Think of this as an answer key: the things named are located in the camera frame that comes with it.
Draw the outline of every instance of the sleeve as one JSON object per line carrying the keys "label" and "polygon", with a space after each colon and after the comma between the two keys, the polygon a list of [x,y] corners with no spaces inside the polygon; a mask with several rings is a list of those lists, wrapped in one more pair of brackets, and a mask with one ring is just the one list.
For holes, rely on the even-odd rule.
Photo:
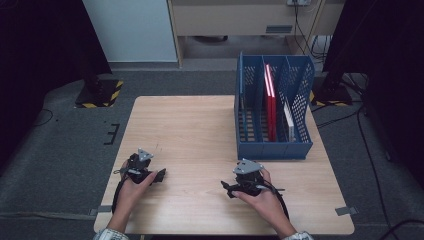
{"label": "sleeve", "polygon": [[100,230],[93,240],[129,240],[129,238],[123,233],[105,228]]}
{"label": "sleeve", "polygon": [[281,240],[314,240],[312,238],[312,236],[308,233],[308,232],[300,232],[300,233],[295,233],[289,237],[283,238]]}

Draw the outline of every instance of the yellow and black hazard tape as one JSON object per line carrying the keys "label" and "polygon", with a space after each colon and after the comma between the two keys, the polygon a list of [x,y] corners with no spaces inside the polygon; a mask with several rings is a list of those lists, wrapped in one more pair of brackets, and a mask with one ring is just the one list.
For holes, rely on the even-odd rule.
{"label": "yellow and black hazard tape", "polygon": [[77,107],[78,108],[111,107],[113,106],[116,99],[118,98],[119,92],[121,91],[123,84],[124,84],[124,81],[121,81],[121,80],[117,81],[115,89],[108,102],[103,102],[103,103],[86,102],[86,103],[77,104]]}
{"label": "yellow and black hazard tape", "polygon": [[311,94],[309,95],[309,100],[312,104],[312,106],[349,106],[352,105],[352,101],[322,101],[317,100],[315,98],[314,93],[311,91]]}

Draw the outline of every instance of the blue file organizer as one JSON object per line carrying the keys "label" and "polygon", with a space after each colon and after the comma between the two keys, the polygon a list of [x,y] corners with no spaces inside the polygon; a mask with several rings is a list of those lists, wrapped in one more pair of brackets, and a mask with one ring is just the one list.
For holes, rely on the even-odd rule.
{"label": "blue file organizer", "polygon": [[[277,139],[267,139],[264,64],[271,65],[276,92]],[[309,56],[242,55],[238,59],[234,117],[237,157],[249,160],[305,159],[312,147],[305,113],[315,76]],[[288,99],[296,141],[289,142],[283,126],[284,99]]]}

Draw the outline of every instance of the red book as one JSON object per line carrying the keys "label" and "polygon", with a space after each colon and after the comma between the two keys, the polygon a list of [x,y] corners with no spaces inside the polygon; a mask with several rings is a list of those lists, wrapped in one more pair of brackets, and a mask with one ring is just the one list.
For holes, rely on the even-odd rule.
{"label": "red book", "polygon": [[271,67],[265,64],[265,102],[267,111],[267,124],[268,124],[268,139],[271,142],[276,140],[276,106],[275,106],[275,90],[274,78],[272,76]]}

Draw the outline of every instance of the gray floor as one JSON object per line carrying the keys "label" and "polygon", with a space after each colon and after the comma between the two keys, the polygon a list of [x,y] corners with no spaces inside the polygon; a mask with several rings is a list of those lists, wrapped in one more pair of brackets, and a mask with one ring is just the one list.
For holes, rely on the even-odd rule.
{"label": "gray floor", "polygon": [[[233,94],[236,57],[240,52],[234,46],[243,45],[237,41],[247,41],[244,43],[247,45],[241,47],[244,52],[269,54],[268,49],[257,51],[257,43],[250,44],[256,40],[230,36],[229,41],[213,43],[211,48],[211,43],[191,39],[193,48],[187,50],[182,68],[150,65],[114,69],[114,77],[122,79],[124,85],[113,107],[74,108],[82,81],[50,92],[45,99],[46,110],[40,112],[34,123],[39,126],[28,133],[0,178],[0,239],[92,238],[94,217],[89,211],[101,202],[135,98],[140,95]],[[281,51],[276,54],[287,54],[284,41],[263,40],[261,44],[266,43],[269,48],[275,44],[275,49],[279,49],[282,44]],[[234,44],[235,50],[221,52],[222,55],[214,50],[228,44]],[[212,52],[216,54],[214,58],[205,57]],[[316,60],[317,75],[320,74],[319,62]],[[364,83],[360,75],[354,77],[360,84]],[[359,100],[354,92],[351,95]],[[361,103],[354,103],[346,107],[325,107],[314,111],[313,115],[319,125],[354,113],[360,106]],[[424,220],[424,190],[400,163],[386,160],[384,148],[369,119],[360,113],[359,120],[372,162],[356,115],[319,128],[346,204],[359,211],[352,215],[355,232],[349,236],[314,236],[315,239],[379,239],[388,231],[384,213],[392,226],[406,219]],[[112,145],[105,145],[111,140],[108,132],[115,130],[112,124],[120,125],[118,134]],[[424,236],[424,226],[409,223],[396,230],[396,235],[386,239],[420,239]]]}

